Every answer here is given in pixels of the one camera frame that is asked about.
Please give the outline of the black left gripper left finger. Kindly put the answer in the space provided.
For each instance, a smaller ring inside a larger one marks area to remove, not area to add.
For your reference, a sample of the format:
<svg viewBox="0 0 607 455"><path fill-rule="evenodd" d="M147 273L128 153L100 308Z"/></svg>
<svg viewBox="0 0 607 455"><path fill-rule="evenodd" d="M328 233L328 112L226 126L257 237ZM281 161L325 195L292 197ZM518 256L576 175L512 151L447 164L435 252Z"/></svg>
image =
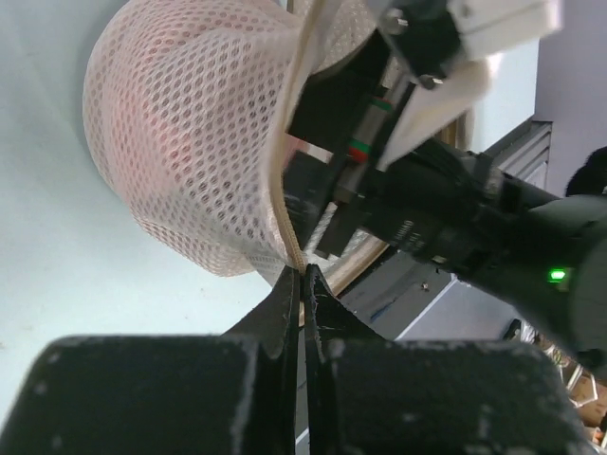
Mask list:
<svg viewBox="0 0 607 455"><path fill-rule="evenodd" d="M78 336L33 362L5 454L291 454L300 276L221 336Z"/></svg>

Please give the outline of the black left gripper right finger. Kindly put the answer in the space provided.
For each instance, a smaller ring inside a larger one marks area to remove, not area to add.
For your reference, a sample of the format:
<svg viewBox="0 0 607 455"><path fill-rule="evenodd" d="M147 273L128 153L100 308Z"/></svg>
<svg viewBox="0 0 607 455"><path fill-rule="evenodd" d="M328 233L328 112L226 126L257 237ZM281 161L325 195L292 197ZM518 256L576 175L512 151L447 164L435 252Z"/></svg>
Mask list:
<svg viewBox="0 0 607 455"><path fill-rule="evenodd" d="M554 364L513 341L379 336L322 272L303 281L313 454L589 454Z"/></svg>

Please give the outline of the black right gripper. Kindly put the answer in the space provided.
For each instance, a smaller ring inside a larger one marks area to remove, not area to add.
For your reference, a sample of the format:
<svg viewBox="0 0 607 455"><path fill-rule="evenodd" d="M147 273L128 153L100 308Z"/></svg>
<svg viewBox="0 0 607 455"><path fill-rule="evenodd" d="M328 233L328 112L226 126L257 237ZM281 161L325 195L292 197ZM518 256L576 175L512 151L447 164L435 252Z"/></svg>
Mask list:
<svg viewBox="0 0 607 455"><path fill-rule="evenodd" d="M316 246L339 257L359 232L456 275L532 275L534 190L484 154L461 151L435 133L386 170L378 168L418 84L377 30L371 1L313 1L306 14L314 68L288 125L329 153L289 165L285 200L307 244L327 210Z"/></svg>

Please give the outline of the pink mesh cylindrical laundry bag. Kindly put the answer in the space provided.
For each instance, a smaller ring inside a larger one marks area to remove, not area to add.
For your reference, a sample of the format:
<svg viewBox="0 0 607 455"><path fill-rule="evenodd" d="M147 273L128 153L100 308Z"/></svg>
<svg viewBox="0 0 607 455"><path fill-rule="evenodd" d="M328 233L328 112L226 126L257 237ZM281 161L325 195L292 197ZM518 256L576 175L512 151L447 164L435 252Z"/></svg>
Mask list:
<svg viewBox="0 0 607 455"><path fill-rule="evenodd" d="M275 283L293 248L274 206L296 144L326 149L335 118L304 78L374 29L360 1L130 1L90 56L83 121L92 159L150 235L220 277Z"/></svg>

